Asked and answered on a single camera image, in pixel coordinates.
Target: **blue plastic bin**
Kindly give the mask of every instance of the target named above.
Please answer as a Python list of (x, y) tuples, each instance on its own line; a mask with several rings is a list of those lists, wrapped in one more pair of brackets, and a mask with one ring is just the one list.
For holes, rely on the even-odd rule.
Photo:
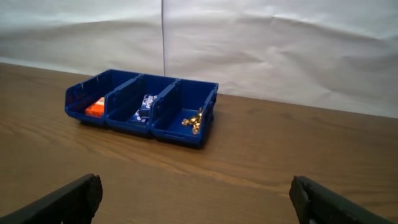
[(101, 118), (85, 114), (85, 109), (106, 96), (119, 85), (136, 78), (139, 73), (107, 70), (93, 78), (70, 87), (65, 96), (65, 112), (72, 118), (92, 124), (105, 125), (105, 114)]
[[(217, 90), (217, 83), (108, 70), (70, 87), (65, 111), (72, 118), (118, 131), (200, 146), (213, 119)], [(149, 119), (130, 122), (145, 94), (157, 95)], [(102, 117), (86, 115), (85, 109), (101, 97), (105, 97)], [(198, 134), (193, 134), (192, 126), (183, 126), (182, 120), (197, 114), (199, 108), (203, 110), (201, 126)]]
[(145, 94), (164, 96), (166, 87), (176, 79), (157, 75), (139, 75), (117, 87), (105, 98), (106, 123), (129, 133), (150, 135), (152, 117), (146, 123), (129, 122), (131, 116), (141, 107)]
[[(217, 89), (217, 83), (178, 80), (163, 98), (154, 102), (152, 134), (161, 139), (201, 145), (213, 119)], [(199, 108), (202, 108), (200, 130), (193, 134), (192, 126), (183, 126), (182, 120), (196, 115)]]

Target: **white wall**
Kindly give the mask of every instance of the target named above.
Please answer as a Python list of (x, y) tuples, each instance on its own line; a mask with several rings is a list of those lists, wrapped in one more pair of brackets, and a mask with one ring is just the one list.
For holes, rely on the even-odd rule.
[(220, 93), (398, 118), (394, 0), (6, 0), (0, 62), (220, 83)]

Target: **blue container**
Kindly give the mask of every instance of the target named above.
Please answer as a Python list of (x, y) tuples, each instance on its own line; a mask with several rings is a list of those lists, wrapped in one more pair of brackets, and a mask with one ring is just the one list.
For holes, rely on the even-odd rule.
[[(108, 70), (67, 90), (66, 113), (88, 123), (118, 131), (155, 136), (163, 140), (200, 146), (209, 132), (217, 97), (217, 83), (182, 80), (119, 70)], [(146, 122), (132, 122), (144, 95), (156, 95)], [(104, 114), (97, 118), (85, 109), (105, 97)], [(198, 134), (182, 120), (202, 108)]]

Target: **blue candy wrapper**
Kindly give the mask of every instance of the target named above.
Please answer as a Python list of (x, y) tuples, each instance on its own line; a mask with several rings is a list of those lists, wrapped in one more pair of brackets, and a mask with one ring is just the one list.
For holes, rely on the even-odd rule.
[(150, 107), (152, 103), (157, 99), (157, 95), (145, 94), (144, 99), (141, 104), (141, 109), (139, 110), (139, 116), (141, 118), (149, 118)]
[(130, 118), (129, 122), (146, 123), (148, 119), (139, 116), (139, 110)]

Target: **shiny gold object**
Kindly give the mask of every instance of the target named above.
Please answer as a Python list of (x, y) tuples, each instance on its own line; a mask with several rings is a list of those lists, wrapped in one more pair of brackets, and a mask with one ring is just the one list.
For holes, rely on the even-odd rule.
[(192, 133), (193, 134), (198, 134), (199, 129), (200, 129), (200, 123), (201, 123), (201, 111), (202, 108), (199, 108), (197, 115), (192, 116), (190, 119), (184, 118), (182, 120), (182, 125), (188, 126), (188, 124), (192, 125)]

